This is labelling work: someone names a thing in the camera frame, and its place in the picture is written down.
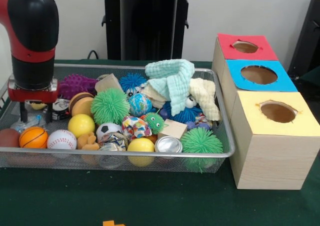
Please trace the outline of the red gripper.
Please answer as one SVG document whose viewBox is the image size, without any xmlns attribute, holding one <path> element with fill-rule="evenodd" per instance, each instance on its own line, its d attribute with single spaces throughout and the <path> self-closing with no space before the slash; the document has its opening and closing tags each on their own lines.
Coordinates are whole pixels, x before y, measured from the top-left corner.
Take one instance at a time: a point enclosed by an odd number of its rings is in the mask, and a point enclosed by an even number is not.
<svg viewBox="0 0 320 226">
<path fill-rule="evenodd" d="M 58 98 L 59 81 L 53 78 L 49 87 L 41 90 L 29 90 L 16 85 L 14 78 L 9 78 L 7 82 L 8 96 L 13 102 L 20 102 L 20 120 L 28 122 L 28 111 L 25 108 L 25 101 L 39 102 L 47 104 L 46 123 L 52 122 L 53 103 Z"/>
</svg>

